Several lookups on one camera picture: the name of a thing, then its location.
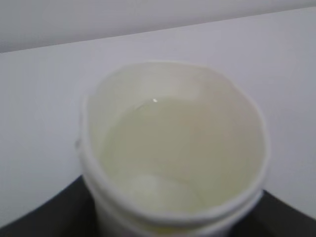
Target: plastic cup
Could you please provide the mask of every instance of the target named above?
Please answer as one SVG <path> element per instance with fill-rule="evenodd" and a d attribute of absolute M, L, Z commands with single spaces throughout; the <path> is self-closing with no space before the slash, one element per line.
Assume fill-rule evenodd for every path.
<path fill-rule="evenodd" d="M 240 167 L 248 174 L 243 191 L 194 214 L 170 214 L 140 208 L 113 184 L 99 162 L 107 132 L 128 109 L 156 97 L 199 101 L 212 108 L 234 138 L 229 142 L 236 143 L 247 159 Z M 128 233 L 125 236 L 223 236 L 260 198 L 269 163 L 261 113 L 232 82 L 207 67 L 176 62 L 125 66 L 84 98 L 80 127 L 83 177 L 95 199 L 101 228 L 121 229 Z"/>

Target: white surface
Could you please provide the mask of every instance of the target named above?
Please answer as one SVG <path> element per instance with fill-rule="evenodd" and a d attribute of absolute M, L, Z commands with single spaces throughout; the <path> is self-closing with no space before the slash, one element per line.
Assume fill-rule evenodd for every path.
<path fill-rule="evenodd" d="M 261 107 L 268 191 L 316 217 L 316 8 L 0 54 L 0 225 L 71 183 L 79 98 L 110 71 L 150 59 L 205 64 Z"/>
<path fill-rule="evenodd" d="M 0 52 L 312 5 L 316 0 L 3 0 Z"/>

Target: pale yellow liquid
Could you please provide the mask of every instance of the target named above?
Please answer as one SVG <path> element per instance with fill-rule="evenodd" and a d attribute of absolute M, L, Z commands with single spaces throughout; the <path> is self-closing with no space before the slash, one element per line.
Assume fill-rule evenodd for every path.
<path fill-rule="evenodd" d="M 195 213 L 249 184 L 234 138 L 203 104 L 162 98 L 126 112 L 107 133 L 101 163 L 135 204 Z"/>

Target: container rim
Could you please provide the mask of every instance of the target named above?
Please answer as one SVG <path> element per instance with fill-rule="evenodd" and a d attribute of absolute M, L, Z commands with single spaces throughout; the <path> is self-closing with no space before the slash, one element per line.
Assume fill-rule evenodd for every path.
<path fill-rule="evenodd" d="M 264 148 L 265 154 L 263 157 L 263 161 L 261 164 L 261 168 L 257 174 L 257 176 L 253 179 L 247 189 L 243 192 L 232 198 L 231 200 L 215 207 L 211 207 L 208 210 L 203 210 L 197 212 L 195 214 L 157 214 L 150 211 L 143 210 L 142 208 L 138 207 L 134 204 L 131 200 L 123 195 L 123 193 L 117 189 L 114 184 L 110 181 L 104 170 L 101 168 L 99 160 L 94 157 L 90 139 L 89 139 L 89 127 L 88 127 L 88 114 L 87 114 L 87 102 L 89 96 L 88 94 L 84 97 L 82 108 L 81 108 L 81 119 L 80 119 L 80 146 L 82 151 L 84 152 L 83 156 L 80 156 L 81 162 L 84 163 L 85 167 L 89 170 L 89 176 L 94 180 L 94 182 L 99 186 L 100 190 L 106 191 L 107 198 L 111 200 L 114 204 L 116 204 L 119 208 L 121 208 L 124 212 L 128 213 L 129 215 L 147 223 L 155 223 L 156 225 L 162 226 L 182 226 L 182 225 L 201 225 L 208 223 L 210 221 L 217 220 L 222 218 L 223 216 L 228 215 L 230 212 L 236 210 L 239 206 L 246 203 L 255 193 L 261 190 L 261 186 L 264 182 L 265 176 L 267 174 L 269 163 L 270 163 L 270 143 L 268 140 L 268 130 L 266 123 L 264 121 L 264 117 L 258 106 L 255 102 L 248 97 L 237 85 L 227 79 L 224 75 L 210 69 L 207 66 L 200 66 L 191 63 L 183 63 L 183 62 L 176 62 L 176 61 L 158 61 L 152 60 L 143 63 L 134 63 L 128 64 L 121 68 L 119 68 L 114 73 L 123 70 L 127 67 L 134 67 L 137 65 L 145 65 L 145 64 L 152 64 L 152 63 L 168 63 L 168 64 L 180 64 L 186 65 L 190 67 L 196 67 L 201 69 L 207 69 L 213 73 L 220 75 L 221 77 L 225 78 L 231 85 L 231 87 L 238 91 L 252 106 L 254 111 L 257 113 L 259 122 L 261 124 L 261 131 L 264 138 Z"/>

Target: white table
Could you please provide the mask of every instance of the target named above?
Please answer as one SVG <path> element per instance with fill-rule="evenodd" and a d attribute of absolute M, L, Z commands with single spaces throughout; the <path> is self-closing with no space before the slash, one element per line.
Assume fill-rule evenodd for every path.
<path fill-rule="evenodd" d="M 212 67 L 261 107 L 272 141 L 266 189 L 316 217 L 316 7 L 0 54 L 0 226 L 80 175 L 79 99 L 150 59 Z"/>

